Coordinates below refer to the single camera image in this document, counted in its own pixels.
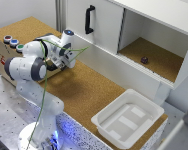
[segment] small dark object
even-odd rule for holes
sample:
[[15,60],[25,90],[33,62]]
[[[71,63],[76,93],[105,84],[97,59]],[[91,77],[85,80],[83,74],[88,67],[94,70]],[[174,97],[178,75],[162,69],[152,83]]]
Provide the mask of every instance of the small dark object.
[[148,63],[148,58],[147,58],[147,57],[142,57],[142,58],[141,58],[141,62],[142,62],[143,64],[147,64],[147,63]]

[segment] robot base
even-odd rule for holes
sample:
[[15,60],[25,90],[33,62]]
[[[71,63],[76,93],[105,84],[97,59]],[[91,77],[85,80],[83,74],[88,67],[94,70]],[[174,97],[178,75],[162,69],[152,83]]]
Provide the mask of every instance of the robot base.
[[[18,137],[18,149],[19,150],[27,150],[27,145],[29,143],[28,138],[31,136],[31,133],[34,130],[36,122],[33,122],[29,125],[27,125],[19,134]],[[60,150],[61,146],[63,145],[64,139],[59,137],[58,140],[58,150]],[[42,146],[39,146],[38,148],[36,148],[36,146],[33,146],[31,143],[29,144],[29,148],[28,150],[50,150],[49,146],[48,148],[44,148]]]

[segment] green cable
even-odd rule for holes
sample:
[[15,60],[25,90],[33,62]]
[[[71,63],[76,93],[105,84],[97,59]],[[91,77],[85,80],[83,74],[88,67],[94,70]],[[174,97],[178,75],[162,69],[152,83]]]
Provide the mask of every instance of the green cable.
[[[43,48],[43,45],[42,45],[41,42],[40,42],[40,44],[41,44],[42,51],[43,51],[43,54],[44,54],[45,65],[47,65],[46,58],[45,58],[44,48]],[[35,129],[36,129],[36,126],[37,126],[37,124],[38,124],[38,121],[39,121],[39,119],[40,119],[40,116],[41,116],[41,113],[42,113],[42,110],[43,110],[44,100],[45,100],[46,87],[47,87],[47,71],[46,71],[46,75],[45,75],[45,87],[44,87],[44,92],[43,92],[41,110],[40,110],[39,116],[38,116],[38,118],[37,118],[36,124],[35,124],[35,126],[34,126],[34,130],[33,130],[32,134],[31,134],[31,137],[30,137],[30,140],[29,140],[29,143],[28,143],[28,146],[27,146],[27,149],[26,149],[26,150],[28,150],[29,144],[30,144],[30,142],[31,142],[31,140],[32,140],[34,131],[35,131]]]
[[59,47],[59,48],[61,48],[61,49],[64,49],[64,50],[68,50],[68,51],[82,51],[82,50],[86,50],[86,49],[88,49],[89,47],[85,47],[85,48],[82,48],[82,49],[67,49],[67,48],[64,48],[64,47],[60,47],[60,46],[58,46],[57,44],[54,44],[54,43],[52,43],[52,42],[50,42],[50,41],[48,41],[48,40],[42,40],[42,41],[45,41],[45,42],[48,42],[48,43],[50,43],[50,44],[52,44],[52,45],[55,45],[56,47]]

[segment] cabinet shelf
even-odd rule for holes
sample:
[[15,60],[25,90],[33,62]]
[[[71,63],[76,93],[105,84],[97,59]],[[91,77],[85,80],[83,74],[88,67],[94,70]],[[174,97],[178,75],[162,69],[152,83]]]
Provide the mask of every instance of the cabinet shelf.
[[[184,60],[143,38],[138,38],[119,53],[172,82],[175,82]],[[141,63],[141,58],[144,56],[148,58],[147,64]]]

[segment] black handle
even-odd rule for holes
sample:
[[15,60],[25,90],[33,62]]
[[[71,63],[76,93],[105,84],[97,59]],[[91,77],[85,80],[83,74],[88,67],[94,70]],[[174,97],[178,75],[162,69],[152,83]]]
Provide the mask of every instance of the black handle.
[[86,34],[92,33],[94,30],[90,28],[90,12],[95,10],[95,7],[90,5],[90,8],[86,10],[86,24],[85,24],[85,31]]

